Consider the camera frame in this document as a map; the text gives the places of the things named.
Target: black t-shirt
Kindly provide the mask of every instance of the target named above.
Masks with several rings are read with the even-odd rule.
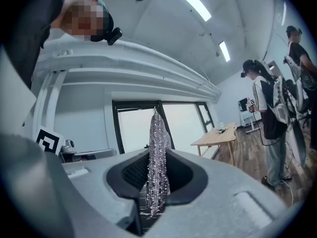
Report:
[[[253,83],[253,94],[256,108],[266,110],[265,113],[261,113],[264,137],[278,139],[286,131],[287,125],[279,122],[268,106],[273,106],[273,86],[269,85],[265,78],[258,76]]]
[[[51,23],[60,14],[63,4],[64,0],[30,0],[4,43],[13,66],[29,88],[40,48],[49,37]]]
[[[300,66],[300,64],[301,64],[301,56],[302,55],[307,55],[308,59],[311,61],[311,59],[310,59],[308,53],[306,52],[306,50],[301,45],[299,45],[298,43],[292,42],[290,50],[289,50],[289,56],[293,59],[293,61],[298,66]],[[317,75],[312,73],[312,72],[310,72],[309,70],[307,70],[307,71],[317,81]]]

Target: wooden table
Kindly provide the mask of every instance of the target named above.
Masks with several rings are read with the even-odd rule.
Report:
[[[235,131],[237,129],[237,123],[233,122],[225,126],[226,131],[223,134],[218,134],[216,132],[216,128],[213,128],[211,131],[207,132],[201,139],[198,139],[196,142],[192,143],[191,145],[197,145],[198,147],[198,154],[201,156],[200,147],[201,146],[213,146],[213,145],[221,145],[221,144],[228,144],[231,162],[232,165],[235,166],[234,156],[233,156],[233,149],[231,142],[236,140]]]

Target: striped sleeve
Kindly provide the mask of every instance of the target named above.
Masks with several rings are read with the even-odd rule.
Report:
[[[260,80],[253,83],[253,94],[256,103],[256,109],[267,110],[267,104],[264,93],[262,91]]]

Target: person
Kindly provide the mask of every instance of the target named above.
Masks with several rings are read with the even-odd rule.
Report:
[[[306,50],[299,44],[302,31],[294,26],[288,26],[286,33],[290,46],[289,56],[302,69],[302,86],[308,96],[312,112],[310,148],[317,150],[317,67],[312,63]]]
[[[267,176],[261,183],[274,190],[281,180],[287,181],[284,173],[286,158],[286,129],[287,125],[279,122],[273,111],[273,86],[274,79],[266,68],[257,60],[247,60],[243,63],[244,75],[254,80],[253,94],[255,105],[249,108],[250,112],[259,111],[263,122],[264,138],[266,139],[266,167]]]
[[[88,41],[108,40],[113,19],[101,0],[29,0],[15,13],[4,48],[24,83],[31,88],[40,49],[50,29]]]

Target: silver glittery pouch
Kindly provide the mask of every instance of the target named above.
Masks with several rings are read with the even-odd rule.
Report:
[[[164,120],[155,110],[151,120],[149,166],[147,181],[147,207],[151,209],[151,217],[159,212],[166,203],[168,179],[166,176],[165,150],[171,148],[170,136],[165,129]]]

